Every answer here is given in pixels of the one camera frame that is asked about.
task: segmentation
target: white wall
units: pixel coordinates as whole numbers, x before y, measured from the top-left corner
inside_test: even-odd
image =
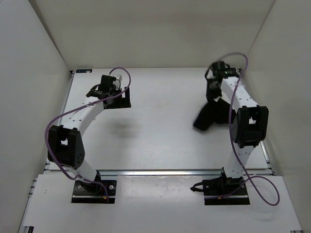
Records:
[[[244,79],[269,108],[269,155],[305,232],[311,232],[310,9],[310,0],[276,1],[251,49]]]
[[[0,232],[16,233],[33,178],[43,171],[43,132],[60,113],[69,70],[27,0],[0,3]]]
[[[220,54],[248,52],[272,3],[30,1],[70,69],[206,67]]]

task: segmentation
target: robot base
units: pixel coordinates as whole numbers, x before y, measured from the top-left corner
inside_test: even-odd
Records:
[[[116,195],[116,180],[101,180],[101,183],[105,185],[107,188],[109,202],[107,202],[107,198],[104,196],[104,191],[97,186],[97,191],[90,192],[85,187],[84,183],[81,181],[75,181],[71,203],[97,203],[97,204],[114,204],[115,203],[115,195]]]
[[[219,180],[203,180],[203,193],[205,205],[249,205],[249,198],[247,194],[246,186],[242,186],[235,193],[224,198],[212,198],[208,197],[220,196],[232,193],[237,189],[236,186],[229,187],[226,186],[224,190],[218,189]]]

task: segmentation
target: purple cable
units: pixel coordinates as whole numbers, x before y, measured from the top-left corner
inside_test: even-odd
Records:
[[[116,97],[121,96],[124,92],[126,92],[127,89],[128,89],[128,88],[130,87],[130,85],[131,85],[131,81],[132,81],[131,75],[130,75],[130,73],[129,73],[125,68],[122,68],[122,67],[116,67],[116,68],[112,69],[112,70],[109,72],[109,74],[111,74],[111,73],[112,73],[113,71],[115,71],[116,69],[122,69],[122,70],[124,70],[124,71],[126,72],[126,74],[128,75],[128,78],[129,78],[128,85],[127,85],[127,87],[126,87],[123,91],[121,91],[119,94],[117,94],[117,95],[115,95],[115,96],[110,96],[110,97],[105,98],[105,99],[101,99],[101,100],[94,101],[94,102],[92,102],[92,103],[83,105],[83,106],[81,106],[81,107],[78,107],[78,108],[72,109],[72,110],[70,110],[70,111],[68,111],[68,112],[65,112],[65,113],[63,113],[63,114],[61,114],[61,115],[59,115],[59,116],[56,116],[55,118],[53,118],[53,119],[48,123],[47,127],[45,128],[45,132],[44,132],[45,145],[47,146],[48,151],[49,151],[49,153],[50,153],[50,155],[51,155],[51,157],[52,157],[54,163],[56,163],[56,165],[59,167],[59,169],[65,174],[65,176],[67,176],[67,178],[69,178],[69,179],[71,179],[71,180],[73,180],[73,181],[76,180],[77,178],[80,178],[80,179],[82,178],[82,179],[83,179],[84,181],[86,181],[86,182],[99,184],[101,187],[103,187],[103,189],[104,189],[104,191],[105,191],[105,195],[107,196],[107,202],[109,202],[108,192],[107,192],[106,187],[105,187],[102,183],[96,182],[96,181],[90,181],[90,180],[88,180],[88,179],[84,179],[84,178],[81,177],[80,175],[77,175],[77,176],[75,176],[75,177],[71,177],[71,176],[67,173],[67,171],[63,168],[63,166],[62,166],[62,165],[59,163],[59,161],[56,159],[56,157],[55,157],[55,155],[54,155],[54,153],[53,153],[53,151],[52,151],[52,149],[51,149],[51,147],[50,147],[49,140],[48,140],[48,136],[49,136],[49,129],[50,129],[50,127],[51,127],[52,124],[53,124],[56,120],[58,120],[59,118],[61,118],[61,117],[63,117],[63,116],[66,116],[66,115],[68,115],[68,114],[70,114],[70,113],[74,113],[74,112],[76,112],[76,111],[80,111],[81,109],[84,109],[84,108],[88,107],[89,105],[94,105],[94,104],[96,104],[96,103],[103,102],[103,101],[106,101],[106,100],[112,100],[112,99],[114,99],[114,98],[116,98]]]
[[[234,148],[234,142],[233,142],[233,136],[232,136],[232,129],[231,129],[231,124],[232,124],[232,122],[231,122],[231,116],[232,116],[233,100],[234,100],[234,97],[235,97],[235,93],[237,92],[237,89],[238,89],[239,83],[240,83],[240,81],[241,81],[241,78],[242,78],[242,76],[244,75],[244,73],[245,73],[245,71],[246,71],[246,69],[247,69],[247,67],[248,67],[248,58],[247,58],[247,56],[246,56],[244,53],[241,53],[241,52],[232,52],[232,53],[228,53],[228,54],[222,56],[222,57],[219,58],[217,61],[223,60],[224,58],[229,57],[229,56],[233,56],[233,55],[241,55],[241,56],[243,56],[243,57],[245,58],[245,68],[242,69],[241,75],[240,75],[240,77],[238,78],[237,84],[236,84],[236,86],[235,86],[235,88],[234,88],[234,90],[233,90],[232,97],[231,97],[231,102],[230,102],[230,109],[229,109],[229,134],[230,134],[231,146],[232,146],[233,153],[234,153],[236,159],[238,160],[239,164],[242,166],[242,168],[243,168],[243,170],[244,170],[244,172],[245,172],[245,174],[246,174],[246,176],[247,176],[247,179],[240,185],[240,187],[241,187],[242,185],[244,185],[247,181],[250,181],[251,184],[253,185],[254,189],[255,189],[256,192],[258,193],[258,195],[261,197],[261,199],[262,199],[265,203],[267,203],[268,205],[271,205],[271,206],[277,206],[277,205],[280,203],[280,193],[279,193],[277,187],[275,186],[275,184],[274,184],[271,180],[269,180],[269,179],[267,179],[266,177],[263,177],[263,176],[257,176],[257,175],[256,175],[256,176],[252,176],[252,177],[251,177],[251,176],[248,174],[248,172],[247,172],[247,170],[246,170],[244,164],[242,163],[242,161],[241,161],[240,158],[238,157],[238,154],[237,154],[237,152],[236,152],[236,150],[235,150],[235,148]],[[276,201],[276,203],[274,203],[274,204],[273,204],[273,203],[270,203],[270,202],[268,202],[268,201],[262,196],[262,194],[259,192],[259,190],[258,190],[258,188],[256,187],[256,185],[255,185],[254,182],[252,181],[253,178],[262,178],[262,179],[268,181],[268,182],[273,186],[273,188],[276,190],[276,194],[277,194],[277,201]],[[221,195],[221,196],[215,196],[215,197],[208,197],[208,198],[206,198],[206,199],[214,199],[214,198],[228,197],[228,196],[232,195],[233,193],[235,193],[240,187],[238,187],[236,190],[234,190],[234,191],[233,191],[232,193],[230,193],[230,194]]]

